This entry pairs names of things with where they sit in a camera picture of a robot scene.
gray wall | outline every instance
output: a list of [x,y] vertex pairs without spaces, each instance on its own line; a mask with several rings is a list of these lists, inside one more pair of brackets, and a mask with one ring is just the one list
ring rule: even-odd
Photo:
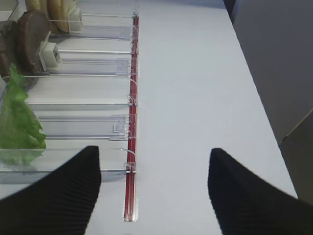
[[278,142],[313,107],[313,0],[240,0],[234,27]]
[[313,113],[279,147],[299,199],[313,205]]

red strip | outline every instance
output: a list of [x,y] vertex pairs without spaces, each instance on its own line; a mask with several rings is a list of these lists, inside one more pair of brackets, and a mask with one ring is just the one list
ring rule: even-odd
[[[130,94],[134,99],[137,99],[137,48],[138,48],[138,30],[139,17],[136,15],[133,19],[133,53],[132,53],[132,68],[131,68],[131,91]],[[137,133],[137,103],[132,100],[133,104],[130,106],[130,126],[129,126],[129,140],[128,149],[136,152],[136,133]],[[127,155],[127,176],[126,176],[126,195],[125,195],[125,221],[135,221],[135,155],[128,153]]]

green lettuce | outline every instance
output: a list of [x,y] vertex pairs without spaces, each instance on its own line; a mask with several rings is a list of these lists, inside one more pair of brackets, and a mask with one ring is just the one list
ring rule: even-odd
[[[28,98],[23,88],[25,78],[11,65],[10,80],[6,86],[0,113],[0,149],[45,149],[46,135],[25,100]],[[39,157],[42,151],[1,151],[0,161],[5,164],[28,165]]]

food container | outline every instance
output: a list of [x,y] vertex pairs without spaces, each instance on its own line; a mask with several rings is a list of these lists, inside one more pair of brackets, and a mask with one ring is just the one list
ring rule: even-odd
[[[20,12],[25,10],[19,1]],[[62,64],[28,75],[28,99],[47,135],[47,149],[0,149],[42,154],[28,166],[0,165],[0,197],[26,187],[87,145],[100,147],[102,185],[87,233],[99,219],[109,226],[137,220],[138,7],[135,0],[79,0],[81,20],[68,33],[50,34]],[[5,89],[0,94],[1,101]]]

white table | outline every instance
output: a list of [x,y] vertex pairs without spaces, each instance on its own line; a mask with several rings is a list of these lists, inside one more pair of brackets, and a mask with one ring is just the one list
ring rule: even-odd
[[221,234],[214,147],[296,196],[223,0],[142,1],[139,16],[139,218],[91,221],[88,234]]

